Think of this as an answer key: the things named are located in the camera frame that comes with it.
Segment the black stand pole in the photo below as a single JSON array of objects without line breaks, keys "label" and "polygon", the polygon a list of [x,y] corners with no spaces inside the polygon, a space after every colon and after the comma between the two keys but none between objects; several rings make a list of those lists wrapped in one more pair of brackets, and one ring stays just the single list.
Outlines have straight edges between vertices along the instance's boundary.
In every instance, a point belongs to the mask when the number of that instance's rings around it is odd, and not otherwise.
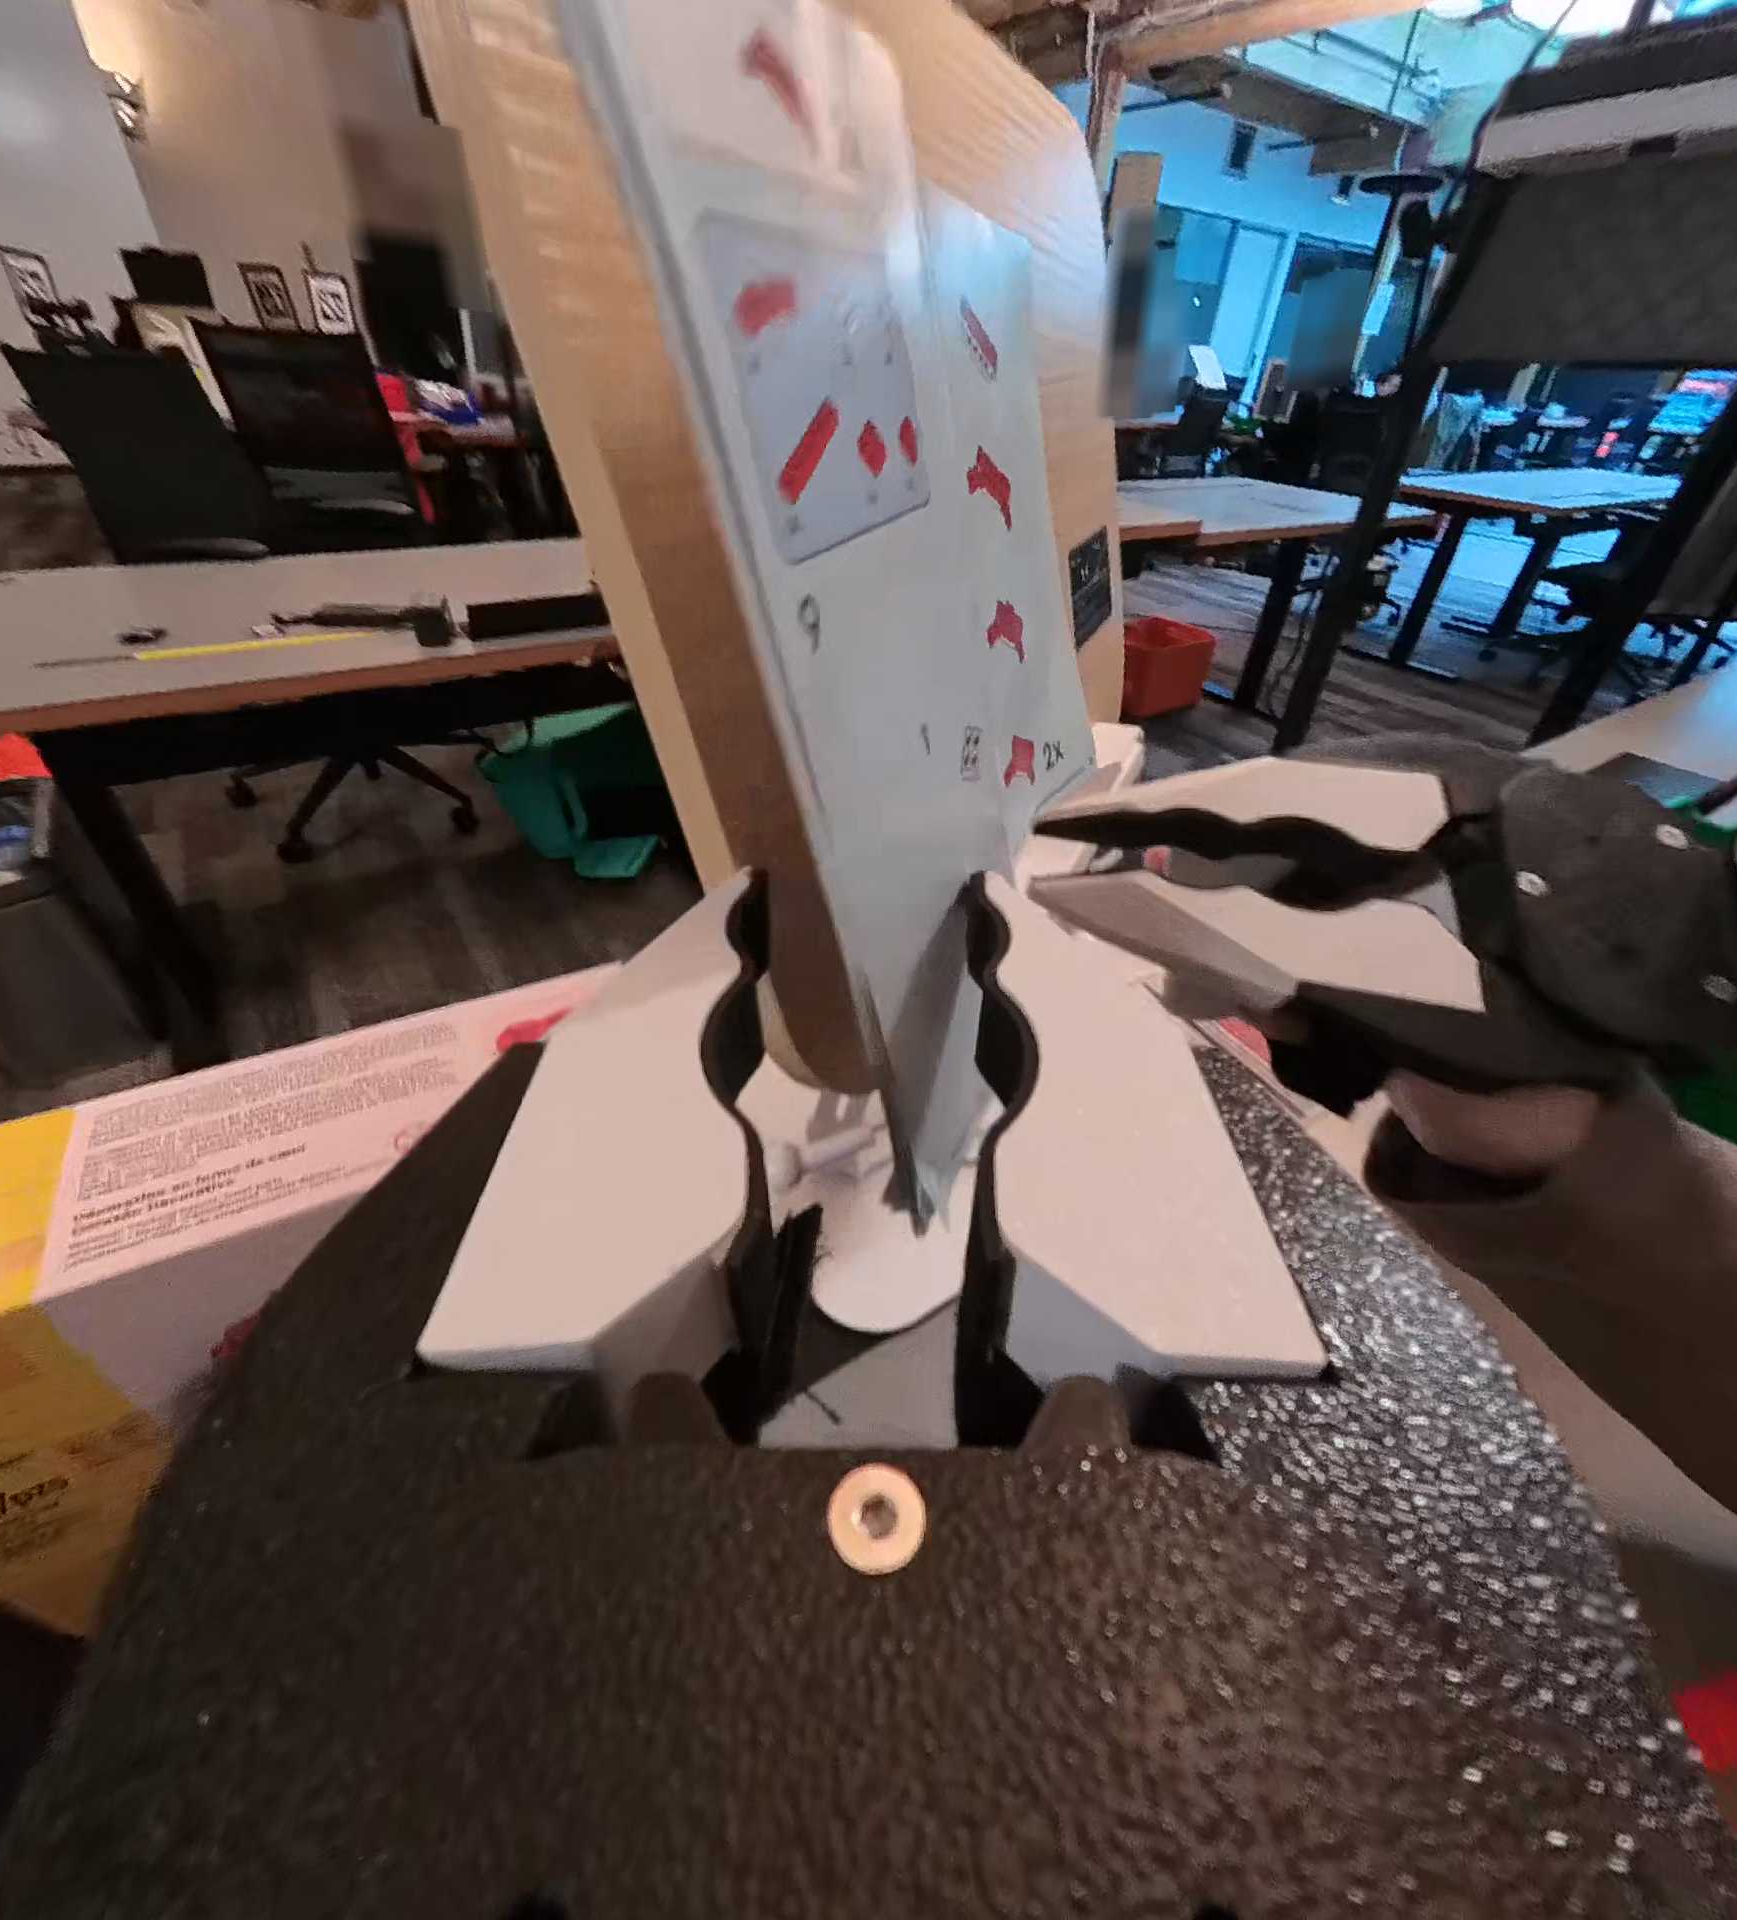
[{"label": "black stand pole", "polygon": [[1639,557],[1616,583],[1601,595],[1597,617],[1577,642],[1567,671],[1541,718],[1526,734],[1526,746],[1538,748],[1575,730],[1601,688],[1610,666],[1623,654],[1626,638],[1643,623],[1649,606],[1671,573],[1677,555],[1697,533],[1701,516],[1737,467],[1737,392],[1704,440],[1679,490],[1652,525]]}]

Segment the dark grey panel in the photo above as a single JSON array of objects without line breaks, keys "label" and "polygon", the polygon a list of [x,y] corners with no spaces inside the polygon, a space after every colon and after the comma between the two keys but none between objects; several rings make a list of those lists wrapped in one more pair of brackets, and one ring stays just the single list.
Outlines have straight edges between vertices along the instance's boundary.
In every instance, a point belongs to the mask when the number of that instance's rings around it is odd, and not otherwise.
[{"label": "dark grey panel", "polygon": [[1737,369],[1737,44],[1602,44],[1514,80],[1470,184],[1437,365]]}]

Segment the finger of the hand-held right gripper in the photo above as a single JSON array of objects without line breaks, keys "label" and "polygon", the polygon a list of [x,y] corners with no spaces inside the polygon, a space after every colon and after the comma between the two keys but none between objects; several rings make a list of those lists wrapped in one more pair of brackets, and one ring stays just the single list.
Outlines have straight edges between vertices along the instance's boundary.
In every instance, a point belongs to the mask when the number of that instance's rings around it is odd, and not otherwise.
[{"label": "finger of the hand-held right gripper", "polygon": [[1420,852],[1368,857],[1334,904],[1303,907],[1263,887],[1189,885],[1144,866],[1032,874],[1028,899],[1069,929],[1202,984],[1244,1011],[1303,992],[1483,1014],[1481,960],[1454,922],[1454,896]]},{"label": "finger of the hand-held right gripper", "polygon": [[1250,758],[1049,807],[1044,839],[1211,861],[1270,854],[1402,858],[1450,825],[1444,785],[1390,767]]}]

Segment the person's right forearm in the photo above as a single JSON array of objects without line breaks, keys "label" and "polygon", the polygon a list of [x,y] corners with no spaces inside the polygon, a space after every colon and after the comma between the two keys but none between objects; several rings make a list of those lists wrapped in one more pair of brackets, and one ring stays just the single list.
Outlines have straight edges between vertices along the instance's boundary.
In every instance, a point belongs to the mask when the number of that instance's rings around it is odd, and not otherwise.
[{"label": "person's right forearm", "polygon": [[1575,1165],[1487,1214],[1465,1270],[1737,1519],[1737,1146]]}]

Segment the black hand tool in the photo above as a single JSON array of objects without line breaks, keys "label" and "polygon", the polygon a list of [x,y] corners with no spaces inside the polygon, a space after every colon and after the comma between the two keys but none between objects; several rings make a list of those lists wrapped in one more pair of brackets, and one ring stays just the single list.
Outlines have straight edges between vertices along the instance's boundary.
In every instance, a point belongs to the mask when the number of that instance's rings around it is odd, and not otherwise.
[{"label": "black hand tool", "polygon": [[461,631],[442,599],[416,599],[401,605],[326,602],[310,612],[272,615],[264,635],[406,635],[431,653],[454,647]]}]

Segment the person's right hand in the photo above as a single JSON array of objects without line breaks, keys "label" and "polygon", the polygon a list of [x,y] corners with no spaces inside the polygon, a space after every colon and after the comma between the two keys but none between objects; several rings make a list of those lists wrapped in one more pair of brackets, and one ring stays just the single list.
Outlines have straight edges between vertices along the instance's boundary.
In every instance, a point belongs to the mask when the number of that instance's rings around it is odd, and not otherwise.
[{"label": "person's right hand", "polygon": [[1636,1285],[1737,1256],[1737,1144],[1641,1079],[1474,1095],[1397,1074],[1372,1195],[1477,1281]]}]

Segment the red plastic bin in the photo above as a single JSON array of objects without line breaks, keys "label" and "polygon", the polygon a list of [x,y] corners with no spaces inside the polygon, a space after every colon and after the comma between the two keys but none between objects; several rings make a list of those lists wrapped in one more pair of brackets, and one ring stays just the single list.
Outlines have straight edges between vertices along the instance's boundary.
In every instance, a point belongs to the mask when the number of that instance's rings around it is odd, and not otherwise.
[{"label": "red plastic bin", "polygon": [[1197,708],[1217,663],[1202,626],[1146,615],[1123,624],[1121,720],[1140,724]]}]

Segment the lego instruction booklet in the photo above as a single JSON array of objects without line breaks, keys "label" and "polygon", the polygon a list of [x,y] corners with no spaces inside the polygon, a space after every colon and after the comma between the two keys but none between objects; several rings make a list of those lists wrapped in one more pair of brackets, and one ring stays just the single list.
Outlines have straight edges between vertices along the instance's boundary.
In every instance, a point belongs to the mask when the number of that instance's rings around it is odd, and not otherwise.
[{"label": "lego instruction booklet", "polygon": [[967,891],[1092,769],[1031,247],[922,172],[836,4],[567,4],[712,477],[840,1034],[916,1228],[983,1095]]}]

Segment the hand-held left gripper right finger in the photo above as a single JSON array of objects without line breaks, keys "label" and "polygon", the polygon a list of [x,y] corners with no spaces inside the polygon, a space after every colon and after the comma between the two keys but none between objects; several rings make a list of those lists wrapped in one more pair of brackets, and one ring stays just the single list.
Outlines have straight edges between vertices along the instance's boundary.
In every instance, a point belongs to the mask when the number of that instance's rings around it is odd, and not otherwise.
[{"label": "hand-held left gripper right finger", "polygon": [[1205,1081],[1189,1026],[1116,949],[997,874],[971,899],[983,1012],[1020,1066],[977,1189],[1028,1381],[1319,1381],[1328,1368]]}]

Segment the teal plastic bin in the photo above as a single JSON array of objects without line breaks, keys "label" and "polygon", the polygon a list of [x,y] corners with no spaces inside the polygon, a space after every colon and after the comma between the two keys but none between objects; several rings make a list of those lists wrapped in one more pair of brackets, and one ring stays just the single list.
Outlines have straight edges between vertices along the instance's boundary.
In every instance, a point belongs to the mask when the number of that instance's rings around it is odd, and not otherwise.
[{"label": "teal plastic bin", "polygon": [[481,750],[476,771],[529,848],[582,880],[630,882],[683,841],[632,703],[537,717]]}]

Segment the yellow ruler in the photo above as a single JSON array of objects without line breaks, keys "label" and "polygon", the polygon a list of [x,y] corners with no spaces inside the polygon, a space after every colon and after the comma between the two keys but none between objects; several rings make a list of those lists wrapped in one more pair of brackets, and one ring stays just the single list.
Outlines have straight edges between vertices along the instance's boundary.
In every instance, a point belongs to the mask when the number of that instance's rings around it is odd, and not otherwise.
[{"label": "yellow ruler", "polygon": [[122,660],[134,663],[181,663],[181,660],[217,660],[217,658],[234,658],[248,654],[281,653],[281,651],[298,651],[308,647],[326,644],[346,644],[346,642],[365,642],[387,636],[387,629],[378,626],[307,626],[302,631],[283,631],[283,629],[257,629],[251,636],[238,636],[226,641],[206,641],[206,642],[174,642],[174,641],[148,641],[144,635],[124,635],[115,644],[113,651],[103,654],[73,654],[73,657],[55,657],[32,663],[37,672],[64,672],[80,668],[100,668],[116,666]]}]

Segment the wooden book stand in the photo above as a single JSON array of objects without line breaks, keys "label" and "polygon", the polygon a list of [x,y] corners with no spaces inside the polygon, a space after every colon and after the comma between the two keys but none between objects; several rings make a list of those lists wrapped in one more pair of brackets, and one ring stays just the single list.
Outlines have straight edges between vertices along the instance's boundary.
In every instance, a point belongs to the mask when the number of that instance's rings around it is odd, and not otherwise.
[{"label": "wooden book stand", "polygon": [[[766,882],[765,1053],[816,1092],[881,1095],[840,1034],[813,858],[792,817],[732,546],[695,442],[653,268],[603,126],[564,43],[567,4],[410,4],[435,99],[463,134],[489,261],[571,496],[671,798],[706,892]],[[1123,606],[1113,429],[1101,414],[1107,252],[1081,129],[954,4],[836,4],[881,36],[912,108],[922,172],[1031,247],[1032,362],[1073,658],[1089,722],[1121,720]],[[974,1055],[980,1001],[974,998]],[[894,1262],[862,1269],[858,1303],[818,1281],[851,1331],[903,1331],[960,1288],[971,1160],[927,1226],[898,1224]]]}]

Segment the grey background desk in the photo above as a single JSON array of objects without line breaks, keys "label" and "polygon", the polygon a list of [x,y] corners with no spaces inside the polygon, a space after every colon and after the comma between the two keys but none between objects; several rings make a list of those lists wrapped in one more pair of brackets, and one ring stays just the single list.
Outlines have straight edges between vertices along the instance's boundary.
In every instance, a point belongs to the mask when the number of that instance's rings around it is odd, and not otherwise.
[{"label": "grey background desk", "polygon": [[[610,629],[474,644],[463,633],[466,605],[592,589],[591,563],[576,541],[0,573],[0,736],[39,740],[108,724],[286,708],[325,697],[422,691],[614,660],[621,649]],[[448,605],[459,626],[452,647],[431,653],[410,636],[387,635],[251,657],[32,671],[40,658],[107,654],[124,635],[226,642],[264,629],[270,615],[307,612],[325,601],[387,606],[428,595]]]}]

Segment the wooden top desk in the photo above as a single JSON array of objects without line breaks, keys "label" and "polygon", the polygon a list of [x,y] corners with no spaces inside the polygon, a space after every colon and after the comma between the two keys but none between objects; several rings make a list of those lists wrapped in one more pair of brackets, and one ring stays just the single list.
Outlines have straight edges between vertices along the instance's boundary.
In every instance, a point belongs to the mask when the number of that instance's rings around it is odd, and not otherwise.
[{"label": "wooden top desk", "polygon": [[[1211,564],[1225,557],[1270,555],[1269,586],[1243,666],[1230,688],[1212,699],[1241,717],[1272,722],[1272,750],[1298,748],[1311,729],[1341,644],[1361,624],[1361,599],[1372,557],[1407,536],[1437,530],[1439,516],[1409,502],[1383,506],[1372,530],[1361,528],[1363,500],[1267,479],[1172,479],[1121,482],[1121,583],[1136,581],[1162,555]],[[1267,706],[1267,688],[1290,611],[1308,581],[1314,553],[1331,555],[1316,577],[1321,601],[1295,663],[1278,712]]]},{"label": "wooden top desk", "polygon": [[1472,475],[1414,470],[1405,475],[1397,490],[1399,502],[1429,508],[1446,525],[1440,538],[1434,541],[1414,599],[1381,663],[1414,671],[1414,651],[1449,581],[1461,541],[1472,523],[1511,523],[1530,542],[1529,555],[1493,620],[1461,626],[1461,633],[1481,638],[1485,642],[1483,653],[1489,654],[1519,635],[1523,615],[1567,538],[1577,533],[1602,533],[1618,516],[1655,513],[1682,492],[1682,484],[1682,477],[1605,472],[1584,467]]}]

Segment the flat black box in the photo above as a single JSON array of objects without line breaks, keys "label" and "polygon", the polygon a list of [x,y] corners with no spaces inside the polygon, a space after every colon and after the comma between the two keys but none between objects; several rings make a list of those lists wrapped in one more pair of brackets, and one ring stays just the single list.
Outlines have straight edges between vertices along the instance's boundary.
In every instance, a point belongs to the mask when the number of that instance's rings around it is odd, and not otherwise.
[{"label": "flat black box", "polygon": [[474,644],[527,636],[599,633],[610,629],[610,617],[599,591],[568,595],[527,595],[469,602],[463,633]]}]

